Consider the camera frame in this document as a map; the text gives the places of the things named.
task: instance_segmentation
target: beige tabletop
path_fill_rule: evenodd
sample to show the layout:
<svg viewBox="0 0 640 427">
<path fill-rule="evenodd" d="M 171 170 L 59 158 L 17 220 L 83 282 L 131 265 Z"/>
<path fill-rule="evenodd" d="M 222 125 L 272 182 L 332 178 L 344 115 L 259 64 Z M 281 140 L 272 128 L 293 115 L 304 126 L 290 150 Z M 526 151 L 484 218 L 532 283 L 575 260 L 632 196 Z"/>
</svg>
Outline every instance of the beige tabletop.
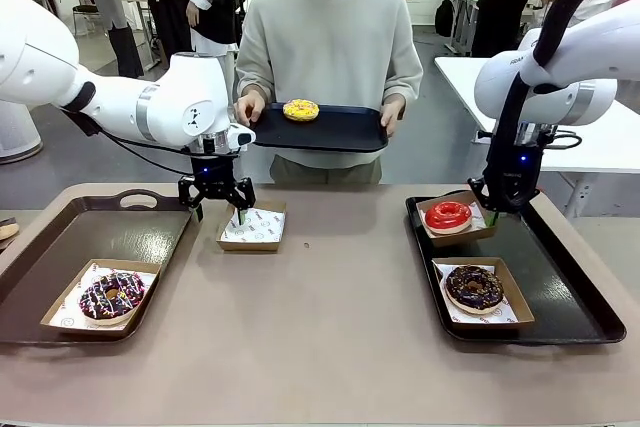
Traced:
<svg viewBox="0 0 640 427">
<path fill-rule="evenodd" d="M 0 271 L 69 199 L 0 255 Z M 640 309 L 543 195 L 538 212 L 629 327 L 582 348 L 463 344 L 442 330 L 404 200 L 455 186 L 260 189 L 278 254 L 224 254 L 223 202 L 192 225 L 140 331 L 114 346 L 0 349 L 0 419 L 49 424 L 582 424 L 640 419 Z"/>
</svg>

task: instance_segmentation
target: olive pants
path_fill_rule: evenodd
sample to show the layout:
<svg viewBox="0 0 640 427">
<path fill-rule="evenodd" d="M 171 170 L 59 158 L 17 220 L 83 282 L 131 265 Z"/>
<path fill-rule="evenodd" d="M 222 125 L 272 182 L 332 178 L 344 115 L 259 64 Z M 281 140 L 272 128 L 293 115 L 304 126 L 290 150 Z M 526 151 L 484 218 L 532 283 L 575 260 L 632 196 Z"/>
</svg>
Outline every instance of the olive pants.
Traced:
<svg viewBox="0 0 640 427">
<path fill-rule="evenodd" d="M 382 179 L 380 158 L 348 169 L 314 169 L 291 162 L 279 155 L 271 164 L 271 178 L 276 184 L 379 184 Z"/>
</svg>

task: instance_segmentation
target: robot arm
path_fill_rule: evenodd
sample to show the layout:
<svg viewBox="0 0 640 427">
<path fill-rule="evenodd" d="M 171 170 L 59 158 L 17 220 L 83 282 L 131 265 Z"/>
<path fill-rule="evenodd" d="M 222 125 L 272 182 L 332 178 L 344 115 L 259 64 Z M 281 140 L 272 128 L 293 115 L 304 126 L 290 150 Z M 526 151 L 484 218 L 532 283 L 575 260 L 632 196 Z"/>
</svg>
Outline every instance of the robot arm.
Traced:
<svg viewBox="0 0 640 427">
<path fill-rule="evenodd" d="M 615 79 L 640 80 L 640 0 L 567 29 L 581 2 L 555 0 L 542 30 L 478 76 L 478 108 L 498 123 L 483 177 L 469 184 L 489 210 L 524 207 L 538 194 L 543 151 L 554 148 L 558 125 L 595 122 L 613 103 Z"/>
<path fill-rule="evenodd" d="M 196 208 L 203 198 L 227 199 L 240 211 L 255 203 L 250 179 L 236 182 L 233 159 L 255 141 L 232 124 L 218 60 L 178 54 L 157 82 L 100 77 L 79 65 L 67 27 L 31 0 L 0 0 L 0 99 L 51 103 L 87 135 L 175 149 L 192 157 L 194 175 L 179 183 L 180 200 Z M 199 194 L 191 197 L 189 188 Z"/>
</svg>

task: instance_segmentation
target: tray handle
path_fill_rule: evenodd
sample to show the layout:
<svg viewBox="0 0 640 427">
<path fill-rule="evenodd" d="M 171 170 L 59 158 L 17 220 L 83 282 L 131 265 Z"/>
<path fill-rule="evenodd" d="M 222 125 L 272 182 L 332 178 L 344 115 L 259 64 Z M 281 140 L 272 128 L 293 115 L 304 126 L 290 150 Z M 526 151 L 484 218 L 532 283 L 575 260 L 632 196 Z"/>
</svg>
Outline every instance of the tray handle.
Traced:
<svg viewBox="0 0 640 427">
<path fill-rule="evenodd" d="M 145 205 L 145 204 L 131 204 L 131 205 L 123 205 L 123 202 L 129 198 L 134 196 L 143 196 L 147 198 L 151 198 L 155 201 L 155 205 Z M 188 210 L 186 207 L 180 206 L 178 203 L 178 199 L 175 197 L 165 197 L 164 195 L 160 195 L 157 192 L 153 192 L 152 190 L 147 189 L 130 189 L 125 190 L 124 192 L 120 192 L 117 195 L 112 197 L 102 197 L 105 203 L 109 204 L 110 210 L 120 210 L 120 211 L 153 211 L 153 210 L 177 210 L 176 207 L 179 207 L 179 210 Z"/>
</svg>

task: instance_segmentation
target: yellow donut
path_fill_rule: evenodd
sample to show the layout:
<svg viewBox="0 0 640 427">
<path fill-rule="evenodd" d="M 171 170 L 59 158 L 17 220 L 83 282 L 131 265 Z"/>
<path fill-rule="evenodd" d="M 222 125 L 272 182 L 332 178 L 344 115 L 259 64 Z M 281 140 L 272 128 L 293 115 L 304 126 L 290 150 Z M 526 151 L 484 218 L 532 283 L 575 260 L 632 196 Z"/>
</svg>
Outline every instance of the yellow donut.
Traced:
<svg viewBox="0 0 640 427">
<path fill-rule="evenodd" d="M 309 122 L 320 113 L 320 108 L 310 100 L 292 100 L 284 105 L 282 112 L 287 119 Z"/>
</svg>

